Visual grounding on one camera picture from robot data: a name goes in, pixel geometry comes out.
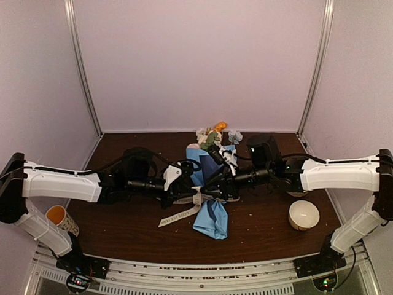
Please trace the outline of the left aluminium frame post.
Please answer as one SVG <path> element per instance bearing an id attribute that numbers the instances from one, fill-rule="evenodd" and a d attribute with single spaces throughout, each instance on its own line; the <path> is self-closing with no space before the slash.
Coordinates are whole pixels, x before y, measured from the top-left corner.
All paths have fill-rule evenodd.
<path id="1" fill-rule="evenodd" d="M 83 56 L 82 56 L 82 49 L 80 46 L 79 34 L 77 30 L 77 22 L 76 22 L 76 15 L 74 10 L 74 1 L 72 0 L 65 0 L 64 1 L 64 8 L 66 13 L 66 19 L 68 22 L 69 32 L 71 35 L 72 47 L 74 50 L 74 56 L 77 65 L 77 73 L 80 80 L 80 85 L 82 87 L 82 93 L 84 96 L 84 100 L 87 105 L 87 110 L 91 121 L 93 123 L 93 127 L 97 137 L 103 136 L 103 131 L 101 129 L 98 115 L 96 113 L 96 109 L 94 106 L 93 98 L 91 95 L 90 86 L 88 83 L 87 72 L 85 69 Z"/>

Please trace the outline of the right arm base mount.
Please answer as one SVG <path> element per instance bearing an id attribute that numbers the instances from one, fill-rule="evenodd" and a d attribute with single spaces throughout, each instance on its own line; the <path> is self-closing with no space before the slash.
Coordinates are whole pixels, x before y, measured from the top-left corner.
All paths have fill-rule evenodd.
<path id="1" fill-rule="evenodd" d="M 333 272 L 347 265 L 345 258 L 327 258 L 320 254 L 297 258 L 294 267 L 298 278 Z"/>

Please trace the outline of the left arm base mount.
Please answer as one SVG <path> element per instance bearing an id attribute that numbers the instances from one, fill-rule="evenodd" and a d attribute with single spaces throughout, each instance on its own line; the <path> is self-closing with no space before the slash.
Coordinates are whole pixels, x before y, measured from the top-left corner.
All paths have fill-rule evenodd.
<path id="1" fill-rule="evenodd" d="M 92 256 L 60 256 L 56 259 L 56 266 L 70 274 L 87 278 L 105 279 L 109 270 L 110 261 Z"/>

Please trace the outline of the beige printed ribbon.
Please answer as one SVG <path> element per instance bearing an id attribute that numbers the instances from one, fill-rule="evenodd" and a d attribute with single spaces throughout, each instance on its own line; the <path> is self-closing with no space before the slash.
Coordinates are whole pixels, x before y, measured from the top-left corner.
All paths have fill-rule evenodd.
<path id="1" fill-rule="evenodd" d="M 237 197 L 236 199 L 229 198 L 228 200 L 224 200 L 224 199 L 221 199 L 218 197 L 213 197 L 213 196 L 210 196 L 207 194 L 202 194 L 200 192 L 200 187 L 194 187 L 194 189 L 197 190 L 197 193 L 194 194 L 193 196 L 174 201 L 175 205 L 192 204 L 193 207 L 191 207 L 188 210 L 178 212 L 178 213 L 176 213 L 172 216 L 169 216 L 167 218 L 161 219 L 158 227 L 164 227 L 164 226 L 167 226 L 167 225 L 172 224 L 174 222 L 177 222 L 181 219 L 188 218 L 189 216 L 197 214 L 201 210 L 201 207 L 204 204 L 204 202 L 206 202 L 208 200 L 213 199 L 213 200 L 218 200 L 220 203 L 227 203 L 227 202 L 238 202 L 241 199 L 241 197 Z"/>

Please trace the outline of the round white bowl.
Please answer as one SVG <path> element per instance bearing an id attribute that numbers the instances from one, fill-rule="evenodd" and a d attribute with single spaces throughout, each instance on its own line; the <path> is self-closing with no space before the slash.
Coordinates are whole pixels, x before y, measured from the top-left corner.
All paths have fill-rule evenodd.
<path id="1" fill-rule="evenodd" d="M 316 226 L 319 220 L 319 210 L 309 201 L 298 200 L 289 208 L 289 222 L 295 230 L 306 231 Z"/>

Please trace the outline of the light blue fake flower stem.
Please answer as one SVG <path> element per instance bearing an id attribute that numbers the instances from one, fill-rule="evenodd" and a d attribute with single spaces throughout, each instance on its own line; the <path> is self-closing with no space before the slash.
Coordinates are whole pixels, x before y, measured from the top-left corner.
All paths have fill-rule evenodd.
<path id="1" fill-rule="evenodd" d="M 230 130 L 228 132 L 228 140 L 231 144 L 234 145 L 239 144 L 242 141 L 242 139 L 243 139 L 243 135 L 239 131 Z"/>

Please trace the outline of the cream rose fake flower stem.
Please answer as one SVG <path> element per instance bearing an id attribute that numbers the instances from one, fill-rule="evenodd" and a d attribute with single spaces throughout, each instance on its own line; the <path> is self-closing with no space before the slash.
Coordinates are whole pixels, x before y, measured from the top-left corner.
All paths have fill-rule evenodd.
<path id="1" fill-rule="evenodd" d="M 200 149 L 205 151 L 213 144 L 222 145 L 222 131 L 219 128 L 198 128 L 196 138 Z"/>

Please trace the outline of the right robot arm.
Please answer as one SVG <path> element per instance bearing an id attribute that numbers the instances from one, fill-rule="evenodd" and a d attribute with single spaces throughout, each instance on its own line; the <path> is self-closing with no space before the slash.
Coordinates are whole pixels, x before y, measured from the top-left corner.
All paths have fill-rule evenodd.
<path id="1" fill-rule="evenodd" d="M 320 159 L 310 154 L 282 155 L 273 135 L 248 139 L 251 165 L 240 168 L 239 156 L 223 146 L 207 148 L 213 160 L 222 166 L 201 188 L 205 194 L 229 200 L 241 189 L 260 184 L 292 195 L 318 190 L 367 191 L 371 197 L 352 218 L 325 239 L 315 266 L 328 271 L 353 244 L 392 220 L 392 152 L 380 149 L 375 155 L 355 159 Z"/>

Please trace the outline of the right aluminium frame post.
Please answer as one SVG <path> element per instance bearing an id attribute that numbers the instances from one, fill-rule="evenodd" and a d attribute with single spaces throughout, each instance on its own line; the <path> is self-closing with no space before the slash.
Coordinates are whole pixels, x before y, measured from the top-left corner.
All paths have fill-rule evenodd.
<path id="1" fill-rule="evenodd" d="M 302 117 L 297 129 L 297 135 L 300 138 L 304 137 L 306 125 L 311 114 L 314 100 L 316 98 L 317 89 L 321 79 L 323 64 L 326 58 L 326 54 L 329 47 L 330 35 L 332 31 L 332 24 L 334 18 L 334 0 L 326 0 L 324 7 L 324 15 L 322 19 L 321 33 L 319 38 L 319 44 L 316 52 L 316 60 L 314 63 L 314 69 L 311 76 L 311 82 L 309 85 L 308 94 L 306 97 L 305 107 L 303 109 Z"/>

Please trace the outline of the blue wrapping paper sheet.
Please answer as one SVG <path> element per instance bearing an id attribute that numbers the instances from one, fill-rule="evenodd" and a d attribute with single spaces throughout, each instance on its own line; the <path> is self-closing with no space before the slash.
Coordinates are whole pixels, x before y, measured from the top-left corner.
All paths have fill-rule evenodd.
<path id="1" fill-rule="evenodd" d="M 186 158 L 201 165 L 201 170 L 194 172 L 191 176 L 194 185 L 200 187 L 207 183 L 208 178 L 214 172 L 223 167 L 223 164 L 217 164 L 208 152 L 202 149 L 188 147 Z M 224 208 L 224 202 L 215 198 L 204 200 L 193 223 L 193 229 L 215 240 L 226 239 L 228 236 L 228 214 Z"/>

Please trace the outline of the scalloped white bowl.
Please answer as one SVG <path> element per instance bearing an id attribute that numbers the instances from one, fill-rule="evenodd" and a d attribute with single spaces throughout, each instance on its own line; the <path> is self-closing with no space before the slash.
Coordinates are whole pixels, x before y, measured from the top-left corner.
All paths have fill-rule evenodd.
<path id="1" fill-rule="evenodd" d="M 290 196 L 293 197 L 304 197 L 306 194 L 309 193 L 309 191 L 304 191 L 304 192 L 287 192 Z"/>

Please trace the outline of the orange fake flower stem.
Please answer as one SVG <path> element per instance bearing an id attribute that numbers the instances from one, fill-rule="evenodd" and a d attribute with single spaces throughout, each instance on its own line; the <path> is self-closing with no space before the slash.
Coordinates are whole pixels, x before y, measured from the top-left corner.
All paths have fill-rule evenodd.
<path id="1" fill-rule="evenodd" d="M 215 127 L 214 127 L 213 130 L 214 130 L 217 134 L 222 135 L 222 132 L 223 132 L 227 127 L 228 127 L 228 124 L 227 124 L 226 122 L 224 122 L 224 121 L 221 121 L 221 122 L 219 122 L 218 124 L 215 125 Z"/>

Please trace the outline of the aluminium frame post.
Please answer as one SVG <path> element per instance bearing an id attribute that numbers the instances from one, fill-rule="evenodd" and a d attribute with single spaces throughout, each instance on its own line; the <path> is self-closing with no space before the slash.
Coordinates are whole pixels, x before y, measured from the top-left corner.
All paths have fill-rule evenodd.
<path id="1" fill-rule="evenodd" d="M 79 34 L 77 30 L 77 22 L 76 22 L 76 15 L 74 10 L 74 1 L 72 0 L 65 0 L 64 1 L 64 8 L 66 13 L 66 19 L 68 22 L 69 32 L 71 35 L 72 47 L 74 50 L 74 56 L 77 65 L 77 73 L 80 80 L 80 85 L 82 87 L 82 93 L 84 96 L 84 100 L 87 105 L 87 110 L 91 121 L 93 123 L 93 127 L 97 137 L 103 136 L 103 131 L 101 129 L 98 115 L 96 113 L 96 109 L 94 106 L 93 98 L 91 95 L 90 86 L 88 83 L 87 72 L 85 69 L 83 56 L 82 56 L 82 49 L 80 46 Z"/>
<path id="2" fill-rule="evenodd" d="M 334 18 L 334 0 L 326 0 L 324 7 L 324 15 L 322 19 L 321 33 L 319 38 L 319 44 L 316 52 L 316 60 L 314 63 L 314 69 L 311 76 L 311 82 L 309 85 L 308 94 L 306 97 L 305 107 L 303 109 L 302 117 L 297 129 L 297 135 L 300 138 L 304 137 L 306 125 L 311 114 L 314 100 L 316 98 L 317 89 L 321 79 L 323 64 L 326 58 L 326 54 L 329 47 L 330 35 L 332 31 L 332 24 Z"/>

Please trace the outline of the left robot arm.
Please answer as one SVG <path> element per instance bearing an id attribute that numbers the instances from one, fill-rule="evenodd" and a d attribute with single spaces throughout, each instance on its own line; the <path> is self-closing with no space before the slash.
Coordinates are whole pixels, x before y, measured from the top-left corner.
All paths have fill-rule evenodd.
<path id="1" fill-rule="evenodd" d="M 89 203 L 125 202 L 132 195 L 159 198 L 162 208 L 196 194 L 191 175 L 201 169 L 191 159 L 170 162 L 144 147 L 94 170 L 46 167 L 14 153 L 1 172 L 1 222 L 21 227 L 47 245 L 75 273 L 88 268 L 88 259 L 70 230 L 59 229 L 30 201 L 33 197 L 81 200 Z"/>

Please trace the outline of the front aluminium rail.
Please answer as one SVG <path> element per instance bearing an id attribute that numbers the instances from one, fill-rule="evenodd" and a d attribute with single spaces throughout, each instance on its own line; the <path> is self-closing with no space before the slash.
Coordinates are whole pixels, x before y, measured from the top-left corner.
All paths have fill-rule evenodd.
<path id="1" fill-rule="evenodd" d="M 84 294 L 324 294 L 324 278 L 337 276 L 332 294 L 380 294 L 375 271 L 360 242 L 346 265 L 299 277 L 294 258 L 231 264 L 158 264 L 110 259 L 104 279 L 94 278 Z"/>

